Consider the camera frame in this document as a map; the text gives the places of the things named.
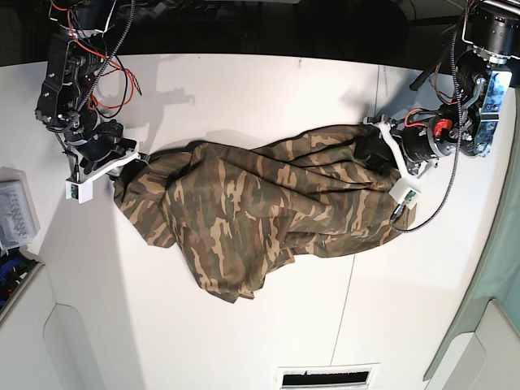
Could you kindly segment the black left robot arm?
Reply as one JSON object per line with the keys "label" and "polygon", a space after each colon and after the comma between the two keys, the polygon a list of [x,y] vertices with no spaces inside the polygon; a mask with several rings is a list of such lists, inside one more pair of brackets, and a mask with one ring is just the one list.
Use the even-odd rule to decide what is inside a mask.
{"label": "black left robot arm", "polygon": [[402,119],[388,119],[396,149],[376,125],[382,117],[366,118],[367,133],[357,142],[356,159],[373,170],[397,167],[418,174],[422,163],[461,152],[483,157],[491,149],[505,93],[513,78],[507,63],[519,58],[519,3],[469,1],[448,30],[449,41],[437,61],[410,85],[417,90],[427,79],[436,80],[441,65],[449,65],[453,93],[435,94],[440,107],[415,107]]}

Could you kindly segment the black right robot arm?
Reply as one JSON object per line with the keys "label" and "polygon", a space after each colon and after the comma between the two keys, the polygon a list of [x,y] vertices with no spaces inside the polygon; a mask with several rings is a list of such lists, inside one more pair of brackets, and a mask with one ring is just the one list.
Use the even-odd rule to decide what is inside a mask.
{"label": "black right robot arm", "polygon": [[[117,55],[137,7],[134,1],[126,5],[126,23],[112,48],[105,35],[113,25],[114,1],[52,1],[49,5],[48,16],[57,30],[50,40],[35,116],[58,139],[71,165],[73,184],[104,169],[115,175],[116,161],[137,150],[137,143],[124,136],[124,126],[116,119],[141,91],[137,78]],[[102,77],[112,72],[123,75],[123,98],[108,106],[94,91]]]}

